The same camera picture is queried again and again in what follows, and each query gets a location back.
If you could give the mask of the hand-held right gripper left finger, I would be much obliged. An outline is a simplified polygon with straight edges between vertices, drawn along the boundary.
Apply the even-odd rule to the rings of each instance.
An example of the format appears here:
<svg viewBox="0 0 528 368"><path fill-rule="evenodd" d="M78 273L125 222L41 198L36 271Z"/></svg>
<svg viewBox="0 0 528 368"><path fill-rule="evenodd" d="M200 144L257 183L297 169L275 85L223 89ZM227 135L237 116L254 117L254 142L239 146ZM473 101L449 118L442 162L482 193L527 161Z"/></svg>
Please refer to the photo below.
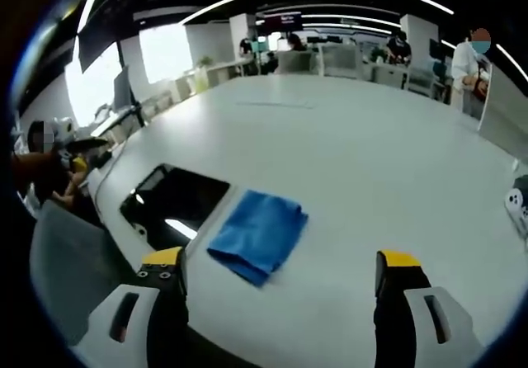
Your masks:
<svg viewBox="0 0 528 368"><path fill-rule="evenodd" d="M186 252L152 252L142 259L132 285L117 286L88 316L76 346L87 367L167 367L184 360L186 344Z"/></svg>

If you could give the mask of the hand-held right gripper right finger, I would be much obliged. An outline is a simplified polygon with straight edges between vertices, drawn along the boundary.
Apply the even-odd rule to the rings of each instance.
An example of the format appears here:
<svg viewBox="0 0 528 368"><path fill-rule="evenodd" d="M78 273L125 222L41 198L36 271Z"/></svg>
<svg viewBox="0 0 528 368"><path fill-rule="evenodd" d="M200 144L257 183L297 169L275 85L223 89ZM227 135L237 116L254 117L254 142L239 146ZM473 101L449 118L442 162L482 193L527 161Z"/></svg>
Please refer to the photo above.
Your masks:
<svg viewBox="0 0 528 368"><path fill-rule="evenodd" d="M405 252L376 254L373 320L376 367L470 367L483 350L469 313Z"/></svg>

